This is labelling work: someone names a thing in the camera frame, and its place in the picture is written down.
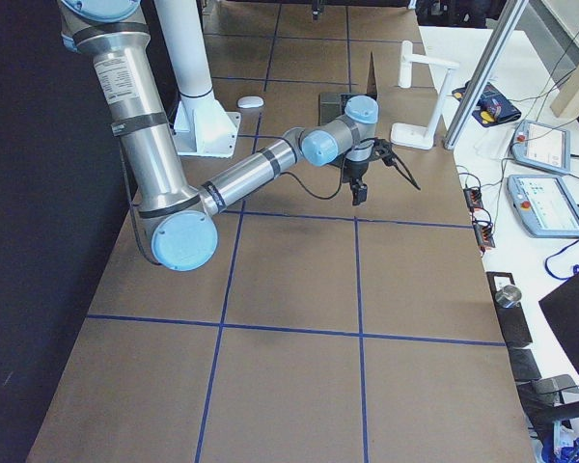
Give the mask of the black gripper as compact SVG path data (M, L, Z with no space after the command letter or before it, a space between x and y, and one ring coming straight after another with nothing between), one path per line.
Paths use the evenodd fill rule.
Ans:
M372 144L362 144L345 156L343 183L349 183L352 193L352 205L364 203L368 197L368 185L363 180L372 154Z

